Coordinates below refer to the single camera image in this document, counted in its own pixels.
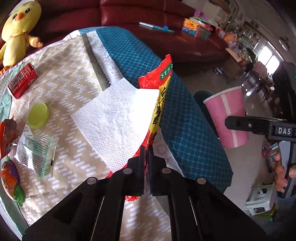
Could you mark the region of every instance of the beige patterned tablecloth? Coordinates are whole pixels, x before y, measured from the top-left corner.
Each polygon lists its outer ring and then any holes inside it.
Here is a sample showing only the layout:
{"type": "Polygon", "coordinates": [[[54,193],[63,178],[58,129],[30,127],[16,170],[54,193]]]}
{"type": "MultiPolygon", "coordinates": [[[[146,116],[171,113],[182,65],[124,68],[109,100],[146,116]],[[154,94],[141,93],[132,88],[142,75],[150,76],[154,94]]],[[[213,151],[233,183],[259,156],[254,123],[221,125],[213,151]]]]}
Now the beige patterned tablecloth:
{"type": "MultiPolygon", "coordinates": [[[[52,175],[38,179],[16,163],[27,196],[21,212],[31,225],[86,178],[102,179],[109,169],[71,118],[71,114],[102,92],[83,37],[46,49],[26,62],[34,65],[38,78],[20,99],[13,98],[10,117],[14,115],[21,133],[30,109],[37,103],[46,103],[49,119],[40,129],[32,129],[32,133],[34,137],[59,137],[52,175]]],[[[169,217],[147,191],[137,201],[125,202],[120,239],[171,240],[169,217]]]]}

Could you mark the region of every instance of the dark cushion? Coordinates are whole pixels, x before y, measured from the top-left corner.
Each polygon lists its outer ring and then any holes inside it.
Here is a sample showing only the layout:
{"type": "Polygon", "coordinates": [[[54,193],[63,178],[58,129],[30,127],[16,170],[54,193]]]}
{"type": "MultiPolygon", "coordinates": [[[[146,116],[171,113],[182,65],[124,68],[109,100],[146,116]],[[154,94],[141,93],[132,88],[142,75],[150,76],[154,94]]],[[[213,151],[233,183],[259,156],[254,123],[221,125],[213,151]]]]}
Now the dark cushion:
{"type": "Polygon", "coordinates": [[[183,28],[184,18],[174,15],[172,13],[164,12],[165,17],[165,26],[169,29],[178,29],[181,30],[183,28]]]}
{"type": "Polygon", "coordinates": [[[72,31],[101,25],[99,8],[84,8],[61,13],[54,18],[41,18],[30,35],[39,37],[43,43],[69,34],[72,31]]]}
{"type": "Polygon", "coordinates": [[[219,50],[228,48],[228,44],[216,32],[212,33],[208,37],[208,41],[210,41],[219,50]]]}
{"type": "Polygon", "coordinates": [[[40,3],[41,18],[55,17],[62,12],[83,8],[99,8],[100,0],[37,0],[40,3]]]}
{"type": "Polygon", "coordinates": [[[219,50],[210,41],[195,38],[180,30],[169,33],[136,24],[117,26],[131,31],[160,58],[171,54],[173,62],[205,62],[227,56],[227,51],[219,50]]]}
{"type": "Polygon", "coordinates": [[[132,6],[101,6],[102,26],[139,22],[164,26],[162,10],[132,6]]]}
{"type": "Polygon", "coordinates": [[[145,8],[152,8],[157,10],[163,10],[164,1],[163,0],[101,0],[101,6],[138,6],[145,8]]]}

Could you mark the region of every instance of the sofa cushion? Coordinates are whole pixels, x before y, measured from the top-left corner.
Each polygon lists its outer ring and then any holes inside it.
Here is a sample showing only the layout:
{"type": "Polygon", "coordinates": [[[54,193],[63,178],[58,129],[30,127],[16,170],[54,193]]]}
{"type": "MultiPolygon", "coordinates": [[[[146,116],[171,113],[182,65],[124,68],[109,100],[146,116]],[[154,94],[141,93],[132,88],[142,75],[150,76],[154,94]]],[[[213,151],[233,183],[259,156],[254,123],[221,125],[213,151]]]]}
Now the sofa cushion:
{"type": "Polygon", "coordinates": [[[164,0],[148,0],[148,1],[139,1],[139,0],[101,0],[101,6],[138,6],[138,7],[147,7],[157,10],[163,10],[164,0]]]}
{"type": "Polygon", "coordinates": [[[222,50],[228,48],[228,44],[225,42],[224,39],[222,39],[216,32],[212,33],[208,41],[211,41],[212,44],[216,46],[217,49],[222,50]]]}
{"type": "Polygon", "coordinates": [[[227,54],[225,50],[218,50],[212,42],[195,38],[180,30],[169,33],[136,24],[118,26],[132,32],[160,58],[171,54],[173,62],[206,62],[223,59],[227,54]]]}
{"type": "Polygon", "coordinates": [[[192,7],[189,7],[185,3],[179,2],[177,0],[164,0],[164,1],[165,1],[165,7],[164,7],[165,12],[173,13],[184,18],[190,18],[194,16],[195,9],[192,7]]]}
{"type": "Polygon", "coordinates": [[[165,26],[167,26],[169,29],[178,29],[181,30],[183,27],[184,18],[164,12],[164,18],[165,18],[165,26]]]}
{"type": "Polygon", "coordinates": [[[129,24],[139,22],[164,26],[162,10],[132,6],[101,6],[102,26],[129,24]]]}
{"type": "Polygon", "coordinates": [[[41,6],[42,19],[62,12],[69,12],[71,10],[83,8],[98,8],[100,7],[100,0],[37,0],[41,6]]]}
{"type": "Polygon", "coordinates": [[[37,36],[43,43],[74,30],[101,25],[99,8],[85,8],[59,14],[52,18],[40,19],[30,35],[37,36]]]}

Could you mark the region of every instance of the human hand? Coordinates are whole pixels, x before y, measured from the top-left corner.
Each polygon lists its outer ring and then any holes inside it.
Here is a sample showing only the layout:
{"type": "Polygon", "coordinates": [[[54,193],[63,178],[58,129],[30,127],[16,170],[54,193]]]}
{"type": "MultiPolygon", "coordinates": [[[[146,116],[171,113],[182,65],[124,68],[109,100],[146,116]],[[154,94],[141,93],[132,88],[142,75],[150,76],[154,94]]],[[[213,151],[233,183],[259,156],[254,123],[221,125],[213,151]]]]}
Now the human hand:
{"type": "MultiPolygon", "coordinates": [[[[286,172],[281,164],[281,155],[278,152],[275,155],[275,176],[274,176],[274,187],[277,191],[284,193],[284,188],[288,185],[288,180],[285,178],[286,172]]],[[[291,178],[296,178],[296,165],[290,167],[289,176],[291,178]]]]}

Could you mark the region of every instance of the teal patterned cloth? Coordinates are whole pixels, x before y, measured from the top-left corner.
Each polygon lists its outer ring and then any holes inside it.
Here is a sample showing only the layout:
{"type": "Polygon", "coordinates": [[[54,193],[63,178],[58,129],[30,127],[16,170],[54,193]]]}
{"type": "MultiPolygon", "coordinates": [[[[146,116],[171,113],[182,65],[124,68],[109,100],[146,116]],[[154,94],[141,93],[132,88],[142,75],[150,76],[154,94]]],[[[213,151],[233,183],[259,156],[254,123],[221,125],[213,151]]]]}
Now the teal patterned cloth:
{"type": "MultiPolygon", "coordinates": [[[[10,69],[9,74],[6,75],[5,78],[2,79],[0,82],[0,90],[1,92],[3,92],[2,98],[0,100],[0,122],[9,118],[12,102],[11,95],[7,91],[7,82],[9,82],[9,80],[12,79],[23,68],[24,65],[25,63],[17,66],[13,70],[10,69]]],[[[2,166],[3,162],[5,161],[6,157],[4,157],[0,161],[0,166],[2,166]]],[[[24,217],[19,210],[18,204],[9,198],[9,196],[5,193],[2,185],[0,185],[0,205],[3,206],[6,214],[9,216],[16,232],[19,233],[20,236],[23,236],[25,230],[28,228],[28,224],[24,220],[24,217]]]]}
{"type": "MultiPolygon", "coordinates": [[[[138,78],[162,61],[126,29],[98,27],[79,32],[85,34],[94,30],[123,76],[136,88],[139,88],[138,78]]],[[[226,190],[233,172],[224,149],[193,96],[175,73],[167,91],[160,127],[185,177],[205,177],[221,192],[226,190]]]]}

